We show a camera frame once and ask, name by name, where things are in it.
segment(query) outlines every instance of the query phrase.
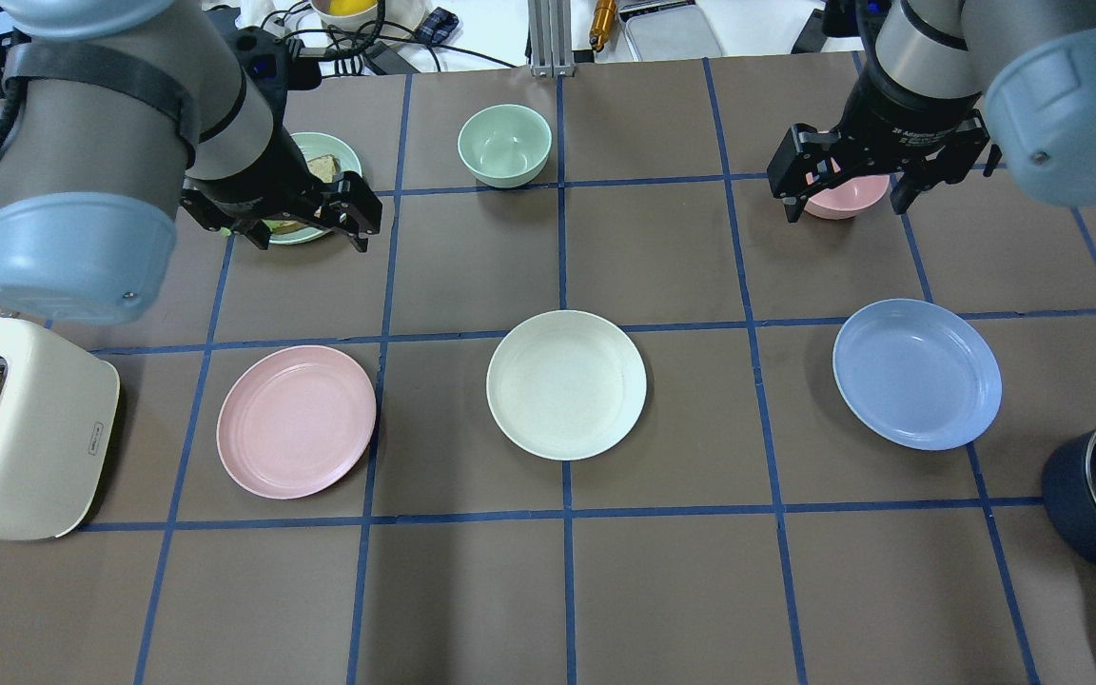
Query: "green bowl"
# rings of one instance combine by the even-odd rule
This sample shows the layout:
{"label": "green bowl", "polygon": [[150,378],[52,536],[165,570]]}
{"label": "green bowl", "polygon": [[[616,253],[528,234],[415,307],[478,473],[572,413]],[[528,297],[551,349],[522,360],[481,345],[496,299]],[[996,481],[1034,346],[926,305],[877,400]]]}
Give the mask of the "green bowl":
{"label": "green bowl", "polygon": [[522,104],[495,104],[476,112],[459,130],[459,159],[476,181],[517,187],[548,162],[548,122]]}

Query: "pink bowl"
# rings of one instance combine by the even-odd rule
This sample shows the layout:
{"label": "pink bowl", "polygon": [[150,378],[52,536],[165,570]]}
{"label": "pink bowl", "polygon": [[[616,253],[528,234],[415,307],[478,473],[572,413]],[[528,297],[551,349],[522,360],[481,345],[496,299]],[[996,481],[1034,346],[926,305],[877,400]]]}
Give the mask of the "pink bowl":
{"label": "pink bowl", "polygon": [[866,212],[891,187],[888,175],[854,178],[840,187],[822,191],[806,203],[806,213],[825,220],[846,220]]}

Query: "white plate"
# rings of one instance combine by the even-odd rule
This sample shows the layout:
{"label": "white plate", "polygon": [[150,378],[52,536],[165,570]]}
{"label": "white plate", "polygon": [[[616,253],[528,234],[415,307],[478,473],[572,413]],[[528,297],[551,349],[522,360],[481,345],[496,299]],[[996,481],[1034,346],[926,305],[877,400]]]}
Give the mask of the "white plate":
{"label": "white plate", "polygon": [[488,365],[488,408],[532,455],[574,460],[608,450],[646,404],[646,364],[627,334],[587,312],[547,312],[501,340]]}
{"label": "white plate", "polygon": [[[354,152],[353,148],[350,148],[340,138],[329,134],[292,134],[290,136],[299,145],[299,151],[304,153],[304,159],[313,160],[322,155],[331,155],[335,157],[341,170],[352,170],[352,172],[362,175],[362,160],[357,159],[357,152]],[[265,222],[273,226],[278,221]],[[270,244],[299,246],[301,242],[309,242],[329,233],[328,230],[308,226],[299,230],[292,230],[290,233],[273,235],[270,238]]]}
{"label": "white plate", "polygon": [[917,450],[949,450],[992,425],[1001,372],[979,331],[921,299],[883,299],[848,317],[832,351],[853,413]]}

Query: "pink plate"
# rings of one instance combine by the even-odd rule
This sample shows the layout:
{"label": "pink plate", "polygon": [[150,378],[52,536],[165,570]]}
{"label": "pink plate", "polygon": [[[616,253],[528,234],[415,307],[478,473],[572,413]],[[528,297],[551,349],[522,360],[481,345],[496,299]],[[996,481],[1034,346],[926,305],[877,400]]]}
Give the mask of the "pink plate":
{"label": "pink plate", "polygon": [[218,456],[250,493],[304,498],[353,468],[374,430],[374,387],[356,361],[331,347],[287,347],[235,381],[218,414]]}
{"label": "pink plate", "polygon": [[845,182],[840,187],[817,192],[806,212],[825,220],[843,220],[869,209],[871,205],[882,199],[882,195],[891,187],[891,178],[887,175],[864,175]]}

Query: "blue plate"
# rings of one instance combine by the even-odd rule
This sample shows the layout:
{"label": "blue plate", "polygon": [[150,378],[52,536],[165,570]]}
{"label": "blue plate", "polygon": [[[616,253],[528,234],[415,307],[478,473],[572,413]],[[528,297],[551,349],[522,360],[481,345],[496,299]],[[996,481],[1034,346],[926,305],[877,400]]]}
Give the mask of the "blue plate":
{"label": "blue plate", "polygon": [[848,317],[832,365],[853,413],[917,450],[970,443],[1001,404],[1001,372],[987,342],[956,313],[921,299],[883,299]]}

